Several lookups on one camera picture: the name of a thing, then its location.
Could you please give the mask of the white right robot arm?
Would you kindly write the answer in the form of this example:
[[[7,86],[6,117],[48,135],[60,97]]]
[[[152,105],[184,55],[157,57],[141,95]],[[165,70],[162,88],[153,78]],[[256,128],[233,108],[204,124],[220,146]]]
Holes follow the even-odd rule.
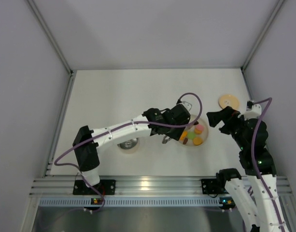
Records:
[[[209,125],[231,135],[240,148],[239,159],[251,184],[247,191],[237,169],[222,169],[216,173],[218,183],[234,200],[248,232],[287,232],[277,191],[277,174],[272,155],[266,148],[267,125],[263,122],[266,109],[252,104],[245,112],[227,106],[218,112],[208,112]]]

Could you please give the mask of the beige round plate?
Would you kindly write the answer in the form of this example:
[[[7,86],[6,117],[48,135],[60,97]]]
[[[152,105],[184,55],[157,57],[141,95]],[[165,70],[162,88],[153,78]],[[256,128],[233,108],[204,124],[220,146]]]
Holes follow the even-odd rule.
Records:
[[[206,121],[201,117],[192,125],[184,129],[178,143],[185,147],[202,146],[209,135]]]

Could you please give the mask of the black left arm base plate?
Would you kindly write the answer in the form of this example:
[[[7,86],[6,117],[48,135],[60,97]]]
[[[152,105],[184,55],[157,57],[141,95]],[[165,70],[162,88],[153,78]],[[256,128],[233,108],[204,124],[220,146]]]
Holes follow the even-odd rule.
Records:
[[[93,186],[102,195],[114,195],[115,187],[116,180],[113,179],[101,179],[99,184]],[[83,180],[75,180],[72,193],[73,195],[97,195]]]

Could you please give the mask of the right aluminium frame post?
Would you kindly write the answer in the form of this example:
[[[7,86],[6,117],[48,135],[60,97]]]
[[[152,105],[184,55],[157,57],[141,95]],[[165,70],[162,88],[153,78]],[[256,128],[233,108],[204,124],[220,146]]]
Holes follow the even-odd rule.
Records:
[[[253,57],[255,56],[257,50],[259,49],[260,45],[264,41],[265,37],[267,36],[270,28],[272,27],[273,23],[275,22],[277,16],[279,15],[280,11],[286,4],[286,0],[277,0],[272,8],[272,10],[269,12],[263,26],[261,27],[259,34],[257,35],[253,45],[251,46],[250,51],[247,54],[247,57],[245,61],[243,62],[243,65],[241,66],[241,72],[244,73],[246,69],[248,68],[249,64],[251,63]]]

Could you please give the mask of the aluminium front rail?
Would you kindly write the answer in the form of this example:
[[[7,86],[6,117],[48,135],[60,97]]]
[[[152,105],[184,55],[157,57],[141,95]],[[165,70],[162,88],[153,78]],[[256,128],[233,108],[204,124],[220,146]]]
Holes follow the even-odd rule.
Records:
[[[105,192],[113,189],[115,197],[197,197],[203,196],[202,179],[212,176],[102,176],[101,180],[112,180]],[[30,197],[64,197],[72,196],[80,186],[75,176],[46,176],[32,182]]]

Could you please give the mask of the yellow round biscuit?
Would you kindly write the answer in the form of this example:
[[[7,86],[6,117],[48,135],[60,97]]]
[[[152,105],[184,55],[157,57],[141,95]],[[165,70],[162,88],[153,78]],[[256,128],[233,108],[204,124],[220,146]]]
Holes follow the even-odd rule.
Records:
[[[202,138],[200,138],[200,137],[195,137],[194,139],[193,139],[193,144],[194,144],[194,146],[199,146],[199,145],[201,145],[203,143],[203,140],[202,140]]]

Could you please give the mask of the metal serving tongs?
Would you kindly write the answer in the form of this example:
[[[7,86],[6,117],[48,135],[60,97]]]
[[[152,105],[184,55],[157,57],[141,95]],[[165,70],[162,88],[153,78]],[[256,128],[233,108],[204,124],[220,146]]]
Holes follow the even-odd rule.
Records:
[[[169,136],[165,135],[162,139],[162,144],[166,144],[168,143],[172,138],[170,138]]]

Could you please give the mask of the orange fish-shaped cookie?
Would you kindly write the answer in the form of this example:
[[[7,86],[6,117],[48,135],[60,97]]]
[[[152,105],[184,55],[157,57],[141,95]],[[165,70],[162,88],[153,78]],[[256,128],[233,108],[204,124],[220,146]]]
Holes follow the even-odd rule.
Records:
[[[184,132],[181,134],[179,140],[182,140],[182,141],[183,141],[183,140],[187,137],[187,134],[188,134],[188,132],[187,132],[187,131],[184,131]]]

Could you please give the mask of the left aluminium frame post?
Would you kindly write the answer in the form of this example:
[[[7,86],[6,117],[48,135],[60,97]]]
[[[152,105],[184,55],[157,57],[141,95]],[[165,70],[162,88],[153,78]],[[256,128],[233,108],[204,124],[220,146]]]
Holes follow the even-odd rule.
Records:
[[[73,70],[69,66],[60,46],[58,45],[53,33],[51,32],[50,28],[48,27],[46,20],[44,19],[41,11],[39,10],[37,4],[34,0],[26,0],[25,1],[28,7],[30,8],[32,14],[34,15],[36,21],[38,22],[39,26],[43,30],[47,40],[49,41],[50,45],[52,46],[55,54],[57,55],[58,59],[61,61],[62,65],[64,66],[68,75],[72,76]]]

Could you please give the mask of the beige lunch box lid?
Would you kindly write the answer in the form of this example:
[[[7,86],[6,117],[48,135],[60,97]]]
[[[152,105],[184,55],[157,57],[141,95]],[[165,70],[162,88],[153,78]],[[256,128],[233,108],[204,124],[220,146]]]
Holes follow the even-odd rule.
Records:
[[[238,110],[240,107],[240,102],[238,98],[230,94],[225,94],[220,96],[218,99],[218,103],[222,109],[225,109],[226,107],[229,106],[234,110]]]

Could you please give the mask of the aluminium frame post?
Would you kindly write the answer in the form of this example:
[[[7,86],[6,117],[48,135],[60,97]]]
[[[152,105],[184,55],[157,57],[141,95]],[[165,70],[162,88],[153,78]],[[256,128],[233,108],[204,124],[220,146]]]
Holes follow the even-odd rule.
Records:
[[[241,72],[244,73],[246,69],[248,68],[249,64],[251,63],[253,57],[255,56],[257,50],[259,49],[260,45],[264,41],[265,37],[267,36],[270,28],[272,27],[273,23],[275,22],[277,16],[279,15],[280,11],[286,4],[286,0],[277,0],[272,8],[272,10],[269,12],[263,26],[261,27],[259,34],[257,35],[253,45],[251,46],[250,51],[247,54],[247,57],[245,61],[243,62],[243,65],[241,66]]]
[[[34,0],[26,0],[25,1],[28,7],[30,8],[32,14],[34,15],[36,21],[38,22],[39,26],[43,30],[47,40],[49,41],[50,45],[52,46],[55,54],[57,55],[58,59],[61,61],[62,65],[64,66],[68,75],[72,76],[73,70],[69,66],[60,46],[58,45],[53,33],[51,32],[50,28],[48,27],[46,20],[44,19],[41,11],[39,10],[37,4]]]

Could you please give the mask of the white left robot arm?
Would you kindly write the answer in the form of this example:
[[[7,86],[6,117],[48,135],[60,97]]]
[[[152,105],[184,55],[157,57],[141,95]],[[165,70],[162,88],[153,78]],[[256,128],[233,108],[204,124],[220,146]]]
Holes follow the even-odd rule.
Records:
[[[112,146],[154,135],[164,135],[178,141],[190,122],[191,108],[191,104],[182,101],[163,112],[150,108],[134,119],[111,127],[81,127],[73,141],[73,148],[79,171],[87,182],[85,185],[88,188],[99,185],[99,154]]]

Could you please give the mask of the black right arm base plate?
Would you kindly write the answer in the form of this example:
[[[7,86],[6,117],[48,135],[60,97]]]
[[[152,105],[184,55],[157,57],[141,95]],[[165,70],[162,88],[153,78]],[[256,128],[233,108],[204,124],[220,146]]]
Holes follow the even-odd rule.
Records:
[[[225,188],[217,181],[216,178],[201,179],[202,193],[206,195],[227,194]]]

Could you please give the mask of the pink round cookie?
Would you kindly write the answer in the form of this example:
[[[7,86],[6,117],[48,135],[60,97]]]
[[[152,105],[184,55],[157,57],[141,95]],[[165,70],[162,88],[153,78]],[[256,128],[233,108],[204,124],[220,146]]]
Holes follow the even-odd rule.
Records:
[[[203,125],[201,125],[201,124],[197,124],[197,125],[195,125],[195,128],[194,128],[194,132],[196,133],[196,134],[202,134],[203,133],[203,131],[204,131],[204,126]]]

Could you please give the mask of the steel-lined beige lunch box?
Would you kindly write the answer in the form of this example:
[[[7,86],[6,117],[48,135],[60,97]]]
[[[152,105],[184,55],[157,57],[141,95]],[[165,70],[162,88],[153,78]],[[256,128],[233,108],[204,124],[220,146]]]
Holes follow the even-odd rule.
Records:
[[[132,154],[135,153],[140,147],[140,140],[139,138],[133,138],[125,142],[119,143],[117,146],[122,153]]]

